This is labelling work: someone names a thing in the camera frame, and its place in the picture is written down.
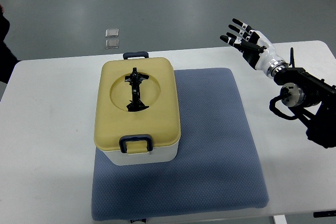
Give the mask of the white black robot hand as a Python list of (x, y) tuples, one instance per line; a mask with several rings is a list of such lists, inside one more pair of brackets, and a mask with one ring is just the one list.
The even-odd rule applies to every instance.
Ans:
[(288, 64), (278, 56), (274, 45), (259, 30), (253, 29), (238, 19), (232, 19), (233, 25), (228, 28), (233, 32), (221, 35), (220, 39), (242, 53), (245, 61), (254, 69), (262, 71), (267, 77), (288, 67)]

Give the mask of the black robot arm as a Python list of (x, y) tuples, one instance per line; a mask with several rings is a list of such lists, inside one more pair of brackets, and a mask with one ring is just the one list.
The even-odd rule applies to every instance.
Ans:
[(276, 71), (274, 82), (281, 89), (270, 100), (270, 111), (286, 120), (300, 120), (308, 140), (324, 148), (335, 147), (335, 85), (296, 68), (293, 48), (289, 66)]

